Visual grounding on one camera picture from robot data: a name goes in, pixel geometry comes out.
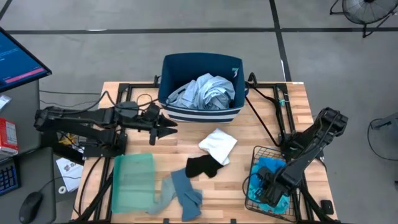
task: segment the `white stripe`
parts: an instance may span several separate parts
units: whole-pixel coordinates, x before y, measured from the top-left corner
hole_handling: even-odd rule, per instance
[[[229,112],[229,111],[237,111],[237,110],[241,110],[243,108],[232,108],[232,109],[227,109],[227,110],[193,110],[193,109],[185,109],[185,108],[179,108],[179,107],[175,107],[175,106],[170,106],[164,104],[164,103],[160,103],[163,107],[169,107],[169,108],[173,108],[176,110],[182,110],[182,111],[191,111],[191,112],[203,112],[203,113],[222,113],[222,112]]]
[[[236,117],[236,114],[229,114],[229,115],[209,115],[209,116],[205,116],[205,115],[192,115],[192,114],[183,114],[183,113],[176,113],[173,111],[167,111],[168,115],[172,115],[172,116],[179,116],[181,118],[196,118],[196,119],[233,119]]]
[[[280,64],[282,64],[282,71],[283,71],[283,73],[284,73],[284,79],[285,79],[285,82],[286,82],[286,75],[285,75],[284,61],[283,61],[282,59],[280,60]]]
[[[174,121],[178,121],[178,122],[184,122],[184,123],[196,122],[196,121],[186,121],[186,120],[175,119],[175,118],[170,118],[170,119],[172,119],[172,120],[174,120]],[[227,122],[216,122],[216,123],[218,123],[218,124],[228,124],[228,123],[231,123],[231,122],[232,122],[232,121],[227,121]]]

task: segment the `black fan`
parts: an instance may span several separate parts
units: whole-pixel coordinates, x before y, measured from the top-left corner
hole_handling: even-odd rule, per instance
[[[398,0],[341,0],[343,12],[333,12],[330,8],[330,14],[344,14],[347,19],[355,24],[363,25],[363,37],[371,35],[378,27],[381,26],[391,15],[395,13],[398,6]],[[376,28],[367,33],[367,25],[381,21]]]

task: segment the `gray floor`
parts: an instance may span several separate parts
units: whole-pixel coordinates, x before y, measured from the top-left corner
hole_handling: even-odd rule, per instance
[[[329,16],[332,3],[277,0],[280,26],[360,27],[344,16]],[[6,30],[164,29],[273,27],[274,21],[266,0],[13,0],[0,26]],[[398,16],[383,26],[398,27]],[[292,80],[305,82],[313,114],[331,106],[349,117],[345,134],[325,149],[339,219],[396,223],[398,163],[384,161],[369,150],[366,129],[370,120],[398,111],[398,32],[377,32],[366,39],[360,32],[282,36]],[[99,92],[108,80],[152,80],[159,75],[164,56],[178,52],[241,57],[246,75],[255,72],[260,80],[284,80],[273,32],[14,37],[53,70],[54,75],[40,81],[43,90]],[[96,99],[45,93],[40,97],[64,105]],[[398,158],[396,139],[389,128],[371,132],[374,148],[383,156]],[[68,220],[72,202],[73,194],[57,204],[57,221]]]

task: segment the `wooden table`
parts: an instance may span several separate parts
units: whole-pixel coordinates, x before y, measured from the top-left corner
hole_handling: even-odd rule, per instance
[[[148,82],[129,82],[129,83],[148,83]],[[112,99],[117,96],[119,82],[105,82],[103,92],[108,90]],[[303,83],[287,83],[289,91],[290,105],[294,116],[295,128],[297,131],[304,131],[312,123],[312,113],[305,92]],[[263,94],[273,97],[271,89],[260,89]],[[142,93],[150,94],[153,99],[157,98],[157,88],[136,88],[133,89],[131,100],[136,101],[137,96]],[[250,91],[248,98],[260,114],[261,118],[276,138],[279,133],[275,108],[269,101],[263,99],[260,94]],[[138,104],[148,102],[148,96],[139,98]],[[105,97],[99,104],[100,108],[112,106],[111,102]],[[285,127],[289,132],[286,110],[283,109]],[[237,117],[228,124],[221,123],[178,123],[178,133],[166,136],[157,140],[155,146],[149,145],[149,134],[146,132],[138,133],[136,130],[128,129],[128,146],[126,154],[138,154],[151,152],[155,159],[155,189],[156,194],[160,194],[160,184],[163,178],[168,177],[170,172],[179,170],[186,166],[188,157],[198,157],[205,153],[198,148],[198,143],[209,135],[216,128],[221,128],[224,132],[232,135],[238,140],[229,159],[231,163],[220,169],[216,177],[209,179],[204,173],[191,179],[195,189],[203,190],[202,215],[192,220],[192,223],[229,223],[235,218],[238,223],[285,223],[260,213],[249,211],[244,206],[244,195],[242,193],[242,181],[249,175],[253,148],[256,145],[273,147],[271,139],[265,132],[261,123],[250,109],[247,102]],[[85,162],[80,187],[77,193],[75,208],[81,194],[81,187],[86,179],[87,173],[94,164],[96,158],[90,158]],[[99,161],[93,169],[88,180],[88,185],[83,194],[82,210],[84,210],[97,194],[100,184],[101,173],[103,170],[104,159]],[[314,199],[319,203],[320,200],[331,200],[331,191],[326,176],[325,168],[318,162],[313,161],[306,169],[308,189]],[[101,218],[105,218],[108,203],[109,191],[103,199]],[[303,200],[300,201],[303,219],[306,219]],[[169,218],[170,223],[181,223],[182,208],[175,199],[160,214],[148,215],[145,212],[117,213],[112,215],[112,223],[162,223],[164,218]]]

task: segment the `red box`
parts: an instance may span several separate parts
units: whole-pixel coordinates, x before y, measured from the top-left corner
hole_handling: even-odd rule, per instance
[[[18,154],[15,123],[4,118],[0,118],[0,154],[7,156]]]

